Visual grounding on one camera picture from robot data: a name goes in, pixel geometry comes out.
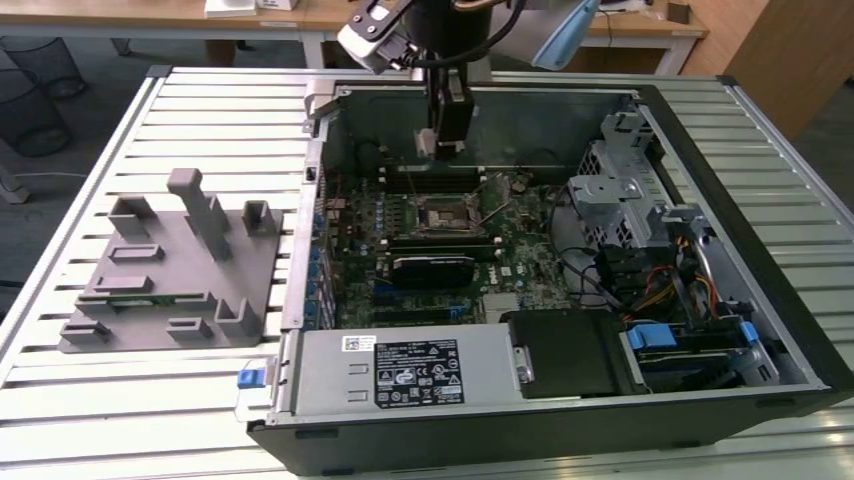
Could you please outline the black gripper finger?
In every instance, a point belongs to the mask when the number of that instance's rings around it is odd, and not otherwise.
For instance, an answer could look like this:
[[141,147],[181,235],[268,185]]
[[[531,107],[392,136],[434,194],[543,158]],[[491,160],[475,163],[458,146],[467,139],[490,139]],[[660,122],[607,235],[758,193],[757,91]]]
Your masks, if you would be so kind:
[[474,107],[474,99],[466,89],[442,91],[436,119],[436,159],[440,161],[450,161],[464,149]]

